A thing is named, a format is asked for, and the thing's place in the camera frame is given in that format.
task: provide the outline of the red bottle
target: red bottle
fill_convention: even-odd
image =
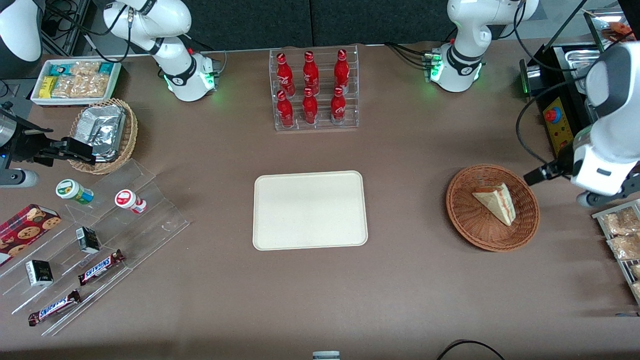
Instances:
[[[278,61],[278,81],[280,82],[280,88],[284,90],[287,97],[296,95],[296,85],[293,84],[293,71],[287,64],[287,57],[283,53],[277,54],[276,59]]]
[[[284,91],[278,91],[278,115],[280,116],[280,122],[284,127],[293,126],[293,106],[291,101],[287,99],[287,94]]]
[[[346,106],[347,102],[342,95],[342,88],[336,86],[333,90],[333,99],[331,99],[331,122],[335,125],[344,123],[344,109]]]
[[[302,73],[305,75],[305,87],[311,88],[314,95],[317,95],[320,92],[320,73],[311,51],[305,52],[305,66],[302,68]]]
[[[347,51],[338,50],[338,62],[333,68],[333,76],[335,76],[335,86],[342,88],[342,93],[349,92],[349,63],[347,62]]]
[[[307,124],[315,124],[318,115],[318,101],[314,96],[313,89],[305,88],[305,99],[302,100],[302,108],[305,110],[305,121]]]

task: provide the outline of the cookie box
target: cookie box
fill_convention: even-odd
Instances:
[[[1,224],[0,266],[20,254],[61,221],[57,212],[31,204]]]

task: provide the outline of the brown table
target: brown table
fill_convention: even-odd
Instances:
[[[540,230],[512,253],[471,246],[447,217],[444,193],[463,167],[538,166],[514,132],[525,102],[517,43],[492,44],[462,94],[425,83],[386,47],[359,49],[361,126],[337,133],[276,133],[266,51],[229,54],[220,90],[194,103],[167,91],[152,58],[128,59],[116,95],[140,122],[134,157],[193,223],[58,336],[2,312],[0,350],[16,352],[0,358],[310,359],[335,349],[345,360],[434,359],[460,338],[509,360],[637,356],[640,320],[613,317],[634,300],[575,203],[578,188],[536,185]],[[29,119],[64,136],[77,112],[34,106]],[[532,109],[523,133],[550,157],[540,121]],[[65,177],[99,179],[62,161],[25,167],[42,182],[0,191],[0,218],[31,202],[62,207],[53,189]],[[254,180],[332,170],[363,175],[369,241],[255,250]],[[448,358],[464,356],[493,359],[472,345]]]

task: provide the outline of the snack box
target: snack box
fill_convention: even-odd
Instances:
[[[88,104],[95,104],[96,102],[104,102],[111,98],[113,95],[113,90],[116,88],[116,82],[118,81],[118,75],[120,75],[120,69],[122,68],[122,64],[115,63],[113,64],[113,68],[111,69],[111,75],[109,76],[109,83],[107,83],[107,90],[104,92],[103,97],[86,97],[86,98],[73,98],[73,99],[43,99],[40,98],[39,92],[40,88],[42,88],[42,83],[45,81],[45,77],[49,76],[51,73],[51,68],[64,65],[68,63],[74,63],[76,61],[100,61],[105,62],[102,58],[95,57],[87,57],[87,58],[64,58],[64,59],[54,59],[47,60],[44,62],[42,69],[40,70],[40,75],[38,75],[38,81],[36,81],[36,86],[33,88],[31,93],[31,101],[35,104],[40,105],[42,107],[73,107],[73,106],[84,106]]]
[[[0,225],[0,266],[20,254],[62,219],[53,210],[30,204]]]

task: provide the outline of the wicker basket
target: wicker basket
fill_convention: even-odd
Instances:
[[[126,102],[118,99],[109,99],[105,102],[99,102],[97,104],[89,105],[89,108],[98,108],[100,106],[107,105],[119,105],[122,106],[127,112],[127,118],[125,120],[124,133],[122,133],[122,139],[120,141],[120,148],[118,158],[111,163],[96,163],[95,165],[89,165],[82,163],[80,161],[69,160],[71,166],[74,169],[89,172],[95,175],[104,175],[114,172],[119,169],[122,165],[124,165],[127,160],[131,158],[131,154],[133,154],[133,149],[136,146],[136,136],[138,135],[138,119],[136,119],[136,114],[133,113],[129,105]],[[76,121],[73,126],[71,126],[71,132],[69,136],[73,137],[76,133],[76,127],[78,125],[78,121],[80,120],[80,114],[76,117]]]
[[[482,186],[504,183],[516,210],[511,226],[504,225],[474,196]],[[538,231],[540,209],[531,189],[513,172],[491,164],[460,171],[447,190],[447,212],[456,229],[470,243],[485,250],[507,252],[526,245]]]

